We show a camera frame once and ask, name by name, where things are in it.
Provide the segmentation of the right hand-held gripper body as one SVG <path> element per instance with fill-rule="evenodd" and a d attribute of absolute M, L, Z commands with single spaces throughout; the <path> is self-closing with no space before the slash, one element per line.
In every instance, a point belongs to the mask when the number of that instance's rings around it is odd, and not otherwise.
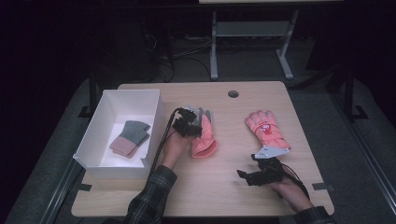
<path fill-rule="evenodd" d="M 258 163 L 259 172 L 251 174 L 251 179 L 258 180 L 261 185 L 278 182 L 283 178 L 283 168 L 278 156 L 289 153 L 288 148 L 262 147 L 251 159 Z"/>

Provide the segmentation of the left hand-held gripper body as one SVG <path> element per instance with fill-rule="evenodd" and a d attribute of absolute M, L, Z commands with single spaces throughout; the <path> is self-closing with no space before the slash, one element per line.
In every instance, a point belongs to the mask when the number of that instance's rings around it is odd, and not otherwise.
<path fill-rule="evenodd" d="M 175 120 L 173 128 L 181 136 L 192 136 L 192 126 L 191 122 L 189 121 L 190 110 L 178 108 L 177 113 L 179 114 L 179 117 Z"/>

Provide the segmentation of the pink padded ski glove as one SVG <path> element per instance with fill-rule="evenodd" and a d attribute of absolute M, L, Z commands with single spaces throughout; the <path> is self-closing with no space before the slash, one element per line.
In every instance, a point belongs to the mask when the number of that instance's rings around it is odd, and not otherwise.
<path fill-rule="evenodd" d="M 218 142 L 214 138 L 212 116 L 209 110 L 203 110 L 198 107 L 195 110 L 197 118 L 193 125 L 202 128 L 199 136 L 194 138 L 191 142 L 191 156 L 194 159 L 205 159 L 213 155 L 217 148 Z"/>
<path fill-rule="evenodd" d="M 286 142 L 278 128 L 275 115 L 272 111 L 263 112 L 262 110 L 258 110 L 252 112 L 245 118 L 245 123 L 258 137 L 263 146 L 290 148 L 290 145 Z"/>

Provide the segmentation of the mauve knitted cloth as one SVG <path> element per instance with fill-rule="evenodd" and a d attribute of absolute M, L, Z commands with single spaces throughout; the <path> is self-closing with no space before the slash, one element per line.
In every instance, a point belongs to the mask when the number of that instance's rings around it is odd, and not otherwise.
<path fill-rule="evenodd" d="M 149 138 L 145 132 L 132 135 L 119 135 L 111 144 L 114 153 L 126 158 L 132 158 L 138 148 Z"/>

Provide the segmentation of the grey and pink knit glove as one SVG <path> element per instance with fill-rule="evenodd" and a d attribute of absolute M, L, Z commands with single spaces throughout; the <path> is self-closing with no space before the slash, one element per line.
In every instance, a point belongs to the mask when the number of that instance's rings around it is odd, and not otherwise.
<path fill-rule="evenodd" d="M 142 121 L 138 120 L 127 120 L 124 124 L 124 127 L 121 131 L 121 135 L 132 135 L 132 134 L 138 134 L 138 133 L 148 133 L 148 129 L 150 126 Z"/>

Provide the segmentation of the white box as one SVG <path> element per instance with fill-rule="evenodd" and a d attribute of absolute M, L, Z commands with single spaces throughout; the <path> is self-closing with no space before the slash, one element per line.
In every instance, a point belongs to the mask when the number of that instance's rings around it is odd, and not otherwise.
<path fill-rule="evenodd" d="M 149 125 L 148 138 L 131 158 L 110 148 L 128 120 Z M 94 178 L 146 178 L 164 127 L 165 111 L 158 90 L 105 90 L 74 159 Z"/>

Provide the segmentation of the person's left hand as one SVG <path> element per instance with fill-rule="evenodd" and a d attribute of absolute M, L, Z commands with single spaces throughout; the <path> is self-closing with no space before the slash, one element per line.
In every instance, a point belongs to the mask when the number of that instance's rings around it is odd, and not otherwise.
<path fill-rule="evenodd" d="M 188 149 L 190 142 L 190 138 L 182 137 L 178 133 L 172 134 L 163 147 L 162 165 L 173 170 L 178 159 Z"/>

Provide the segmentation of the person's right hand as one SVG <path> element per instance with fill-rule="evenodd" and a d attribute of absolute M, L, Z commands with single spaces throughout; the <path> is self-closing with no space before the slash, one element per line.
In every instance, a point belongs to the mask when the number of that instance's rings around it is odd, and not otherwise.
<path fill-rule="evenodd" d="M 314 207 L 303 190 L 287 178 L 281 182 L 271 183 L 269 187 L 278 192 L 295 213 Z"/>

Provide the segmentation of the grey metal stand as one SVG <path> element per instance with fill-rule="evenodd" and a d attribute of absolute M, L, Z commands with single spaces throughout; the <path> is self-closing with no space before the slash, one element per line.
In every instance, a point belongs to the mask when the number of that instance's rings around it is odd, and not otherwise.
<path fill-rule="evenodd" d="M 219 78 L 217 40 L 219 37 L 283 37 L 283 46 L 276 50 L 276 57 L 287 80 L 294 79 L 286 53 L 299 15 L 294 10 L 288 21 L 218 21 L 217 12 L 212 13 L 210 78 Z"/>

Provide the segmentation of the black metal post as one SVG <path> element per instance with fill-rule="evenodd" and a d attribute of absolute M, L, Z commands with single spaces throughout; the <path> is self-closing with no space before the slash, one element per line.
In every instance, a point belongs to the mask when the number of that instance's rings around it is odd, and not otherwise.
<path fill-rule="evenodd" d="M 96 82 L 95 74 L 93 71 L 90 72 L 89 78 L 89 104 L 83 106 L 78 114 L 80 118 L 91 118 L 95 112 L 97 106 L 97 95 L 96 95 Z"/>
<path fill-rule="evenodd" d="M 354 74 L 348 68 L 345 75 L 344 113 L 350 122 L 354 122 L 356 119 L 368 119 L 364 109 L 360 105 L 355 105 L 353 99 Z"/>

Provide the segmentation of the metal floor rail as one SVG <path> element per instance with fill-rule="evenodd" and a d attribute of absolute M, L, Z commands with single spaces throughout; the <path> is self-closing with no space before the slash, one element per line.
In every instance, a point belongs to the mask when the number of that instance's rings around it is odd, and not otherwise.
<path fill-rule="evenodd" d="M 389 177 L 383 170 L 383 167 L 376 158 L 373 149 L 369 146 L 369 142 L 363 137 L 361 130 L 358 128 L 357 120 L 368 120 L 369 117 L 360 105 L 353 105 L 350 109 L 344 109 L 344 102 L 337 94 L 331 94 L 332 103 L 346 127 L 349 129 L 356 143 L 358 144 L 361 154 L 367 163 L 368 169 L 378 187 L 380 188 L 385 200 L 387 201 L 393 214 L 396 216 L 396 188 L 392 186 Z"/>
<path fill-rule="evenodd" d="M 64 174 L 50 197 L 49 204 L 44 211 L 39 224 L 53 224 L 59 211 L 61 210 L 64 200 L 67 198 L 70 188 L 77 180 L 82 167 L 72 159 L 66 166 Z"/>

